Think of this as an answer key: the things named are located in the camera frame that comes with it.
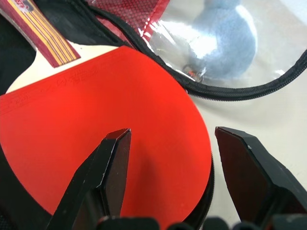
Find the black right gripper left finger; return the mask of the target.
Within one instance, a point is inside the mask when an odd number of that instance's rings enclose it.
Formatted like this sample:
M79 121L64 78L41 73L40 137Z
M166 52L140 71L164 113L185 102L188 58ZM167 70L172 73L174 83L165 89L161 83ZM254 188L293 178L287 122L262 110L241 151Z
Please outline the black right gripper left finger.
M101 230L119 216L126 188L131 129L106 135L76 170L46 230Z

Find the blue-grey fluffy pompom charm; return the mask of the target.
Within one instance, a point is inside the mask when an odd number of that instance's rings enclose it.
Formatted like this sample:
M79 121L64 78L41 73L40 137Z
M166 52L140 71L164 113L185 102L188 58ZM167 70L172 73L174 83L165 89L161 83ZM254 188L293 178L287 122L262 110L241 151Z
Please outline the blue-grey fluffy pompom charm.
M187 67L195 81L235 79L251 65L257 30L241 0L204 0L191 28Z

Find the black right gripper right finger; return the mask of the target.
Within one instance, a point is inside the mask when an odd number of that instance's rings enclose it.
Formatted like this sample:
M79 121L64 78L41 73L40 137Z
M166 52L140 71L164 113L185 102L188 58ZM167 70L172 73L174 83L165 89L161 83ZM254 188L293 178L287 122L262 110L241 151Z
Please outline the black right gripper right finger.
M274 215L307 214L307 190L256 136L222 126L215 136L241 221L268 224Z

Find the red table tennis paddle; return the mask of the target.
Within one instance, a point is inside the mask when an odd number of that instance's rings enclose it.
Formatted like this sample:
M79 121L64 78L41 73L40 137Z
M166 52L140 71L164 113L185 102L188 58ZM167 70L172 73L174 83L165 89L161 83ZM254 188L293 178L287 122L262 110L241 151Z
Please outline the red table tennis paddle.
M131 129L122 216L162 225L209 209L211 146L184 89L121 47L0 98L0 144L29 194L54 214L77 168L110 132Z

